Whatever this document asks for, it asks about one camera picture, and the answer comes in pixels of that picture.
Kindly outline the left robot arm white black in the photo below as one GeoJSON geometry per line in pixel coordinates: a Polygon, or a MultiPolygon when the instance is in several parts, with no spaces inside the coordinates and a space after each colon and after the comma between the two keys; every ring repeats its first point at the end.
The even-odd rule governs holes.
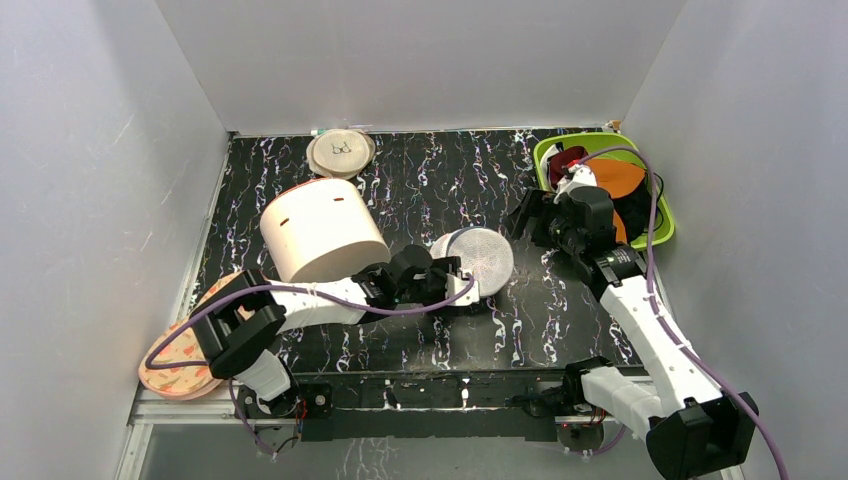
{"type": "Polygon", "coordinates": [[[263,413],[288,416],[303,393],[272,350],[285,332],[421,315],[478,298],[478,282],[460,258],[434,259],[410,245],[387,262],[328,282],[285,283],[248,270],[196,309],[189,323],[213,378],[240,383],[263,413]]]}

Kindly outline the pink floral flat laundry bag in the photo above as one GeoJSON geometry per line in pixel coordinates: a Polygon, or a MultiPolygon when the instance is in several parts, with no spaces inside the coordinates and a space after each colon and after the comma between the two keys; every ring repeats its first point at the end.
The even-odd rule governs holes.
{"type": "MultiPolygon", "coordinates": [[[[153,343],[138,367],[138,377],[141,384],[149,391],[160,397],[173,401],[188,401],[198,399],[217,388],[222,380],[214,378],[208,367],[187,366],[169,367],[167,369],[150,369],[145,365],[146,357],[154,351],[171,333],[185,324],[193,310],[171,324],[168,329],[153,343]]],[[[174,364],[183,362],[205,362],[199,343],[191,329],[187,329],[173,340],[154,359],[154,364],[174,364]]]]}

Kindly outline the small beige round bra bag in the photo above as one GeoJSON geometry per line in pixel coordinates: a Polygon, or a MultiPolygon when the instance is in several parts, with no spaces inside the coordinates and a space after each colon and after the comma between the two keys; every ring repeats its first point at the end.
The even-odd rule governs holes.
{"type": "Polygon", "coordinates": [[[376,143],[360,130],[331,129],[313,138],[306,150],[310,170],[322,177],[350,180],[374,159],[376,143]]]}

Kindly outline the large beige cylindrical laundry bag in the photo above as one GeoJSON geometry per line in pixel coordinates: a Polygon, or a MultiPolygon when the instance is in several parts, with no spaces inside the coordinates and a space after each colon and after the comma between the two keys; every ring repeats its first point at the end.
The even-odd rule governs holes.
{"type": "Polygon", "coordinates": [[[287,283],[340,280],[391,258],[361,194],[344,179],[311,180],[283,192],[262,212],[260,232],[287,283]]]}

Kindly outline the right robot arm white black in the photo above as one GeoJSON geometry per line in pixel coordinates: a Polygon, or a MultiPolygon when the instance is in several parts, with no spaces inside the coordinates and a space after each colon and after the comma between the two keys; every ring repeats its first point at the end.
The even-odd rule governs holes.
{"type": "Polygon", "coordinates": [[[558,199],[530,189],[509,215],[512,238],[531,240],[570,259],[578,278],[618,323],[643,362],[654,389],[628,380],[610,361],[594,357],[567,365],[563,399],[577,414],[595,407],[612,414],[645,444],[665,479],[689,479],[742,464],[753,439],[756,411],[747,393],[734,398],[670,335],[667,309],[649,289],[647,266],[616,239],[608,192],[582,186],[558,199]]]}

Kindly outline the dark red bra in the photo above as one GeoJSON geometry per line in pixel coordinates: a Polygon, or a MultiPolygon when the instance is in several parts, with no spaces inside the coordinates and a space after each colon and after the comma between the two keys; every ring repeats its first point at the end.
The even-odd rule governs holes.
{"type": "Polygon", "coordinates": [[[553,153],[547,159],[548,181],[552,189],[556,189],[562,179],[572,179],[571,169],[584,158],[588,152],[582,146],[572,146],[560,149],[553,147],[553,153]]]}

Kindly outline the orange black bra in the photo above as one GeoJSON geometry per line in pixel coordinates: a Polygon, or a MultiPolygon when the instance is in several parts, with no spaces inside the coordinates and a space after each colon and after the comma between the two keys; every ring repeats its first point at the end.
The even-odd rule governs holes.
{"type": "Polygon", "coordinates": [[[636,164],[604,157],[590,159],[586,165],[594,173],[597,185],[612,199],[617,241],[630,244],[645,234],[651,205],[647,171],[636,164]]]}

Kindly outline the white mesh laundry bag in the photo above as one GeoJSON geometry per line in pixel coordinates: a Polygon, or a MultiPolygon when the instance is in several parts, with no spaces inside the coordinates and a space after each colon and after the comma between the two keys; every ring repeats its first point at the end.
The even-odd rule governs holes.
{"type": "Polygon", "coordinates": [[[485,227],[465,227],[439,237],[430,247],[433,258],[456,256],[470,270],[483,298],[496,295],[510,280],[514,254],[510,242],[485,227]]]}

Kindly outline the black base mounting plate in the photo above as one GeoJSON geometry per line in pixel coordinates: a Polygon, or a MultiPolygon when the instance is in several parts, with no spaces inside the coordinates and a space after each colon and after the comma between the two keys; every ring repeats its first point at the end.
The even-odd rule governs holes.
{"type": "Polygon", "coordinates": [[[563,380],[555,369],[297,374],[275,400],[244,386],[236,399],[262,432],[290,426],[305,442],[503,437],[580,450],[617,438],[612,415],[572,405],[563,380]]]}

